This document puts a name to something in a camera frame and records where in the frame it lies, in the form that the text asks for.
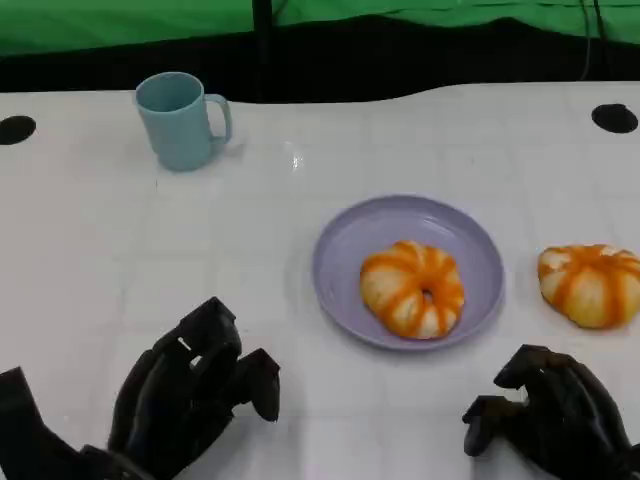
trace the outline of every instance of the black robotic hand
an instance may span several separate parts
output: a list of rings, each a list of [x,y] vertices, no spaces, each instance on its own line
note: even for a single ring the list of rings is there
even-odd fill
[[[262,349],[238,360],[234,315],[212,298],[143,353],[118,395],[106,451],[76,452],[48,430],[20,369],[0,375],[0,467],[7,480],[170,480],[251,402],[276,421],[280,367]]]
[[[502,436],[562,480],[640,478],[640,452],[629,443],[618,407],[583,364],[545,347],[523,345],[494,383],[524,386],[528,400],[479,396],[462,418],[469,425],[467,455],[480,455]]]

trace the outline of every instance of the tiled tabletop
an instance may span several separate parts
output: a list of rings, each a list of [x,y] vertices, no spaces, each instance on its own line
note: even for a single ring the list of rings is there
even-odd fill
[[[504,445],[475,463],[462,452],[460,416],[476,395],[500,393],[492,378],[525,342],[585,362],[638,442],[640,326],[574,328],[543,302],[535,272],[550,244],[640,253],[640,131],[614,135],[590,119],[615,102],[640,113],[640,86],[233,104],[227,152],[176,175],[158,167],[129,93],[0,95],[0,118],[38,122],[27,142],[0,147],[0,369],[23,366],[46,422],[72,445],[103,446],[138,355],[217,295],[245,350],[264,347],[281,364],[282,418],[238,409],[184,479],[535,478]],[[326,222],[400,192],[467,211],[504,257],[503,313],[459,347],[375,350],[315,300],[310,255]]]

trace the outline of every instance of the pastry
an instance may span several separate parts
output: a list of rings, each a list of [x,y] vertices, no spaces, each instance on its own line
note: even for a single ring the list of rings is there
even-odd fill
[[[608,245],[547,248],[538,259],[542,296],[584,328],[628,323],[640,308],[640,260]]]
[[[360,292],[388,330],[408,338],[446,335],[464,304],[453,257],[412,241],[369,256],[360,270]]]

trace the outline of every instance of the plate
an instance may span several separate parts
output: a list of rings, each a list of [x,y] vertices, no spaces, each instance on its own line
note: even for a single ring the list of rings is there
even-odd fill
[[[456,259],[465,305],[457,325],[444,337],[398,337],[362,301],[360,267],[365,258],[399,240],[433,245]],[[480,331],[497,317],[505,289],[500,253],[475,220],[444,203],[408,195],[367,200],[334,218],[316,243],[312,274],[320,305],[340,326],[394,350],[432,350]]]

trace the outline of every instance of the light blue mug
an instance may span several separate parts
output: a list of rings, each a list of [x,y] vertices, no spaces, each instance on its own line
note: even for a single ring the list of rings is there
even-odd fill
[[[206,101],[220,105],[226,133],[211,133]],[[229,104],[220,95],[205,95],[202,82],[182,72],[159,73],[138,85],[135,102],[151,148],[169,170],[184,172],[211,161],[231,139]]]

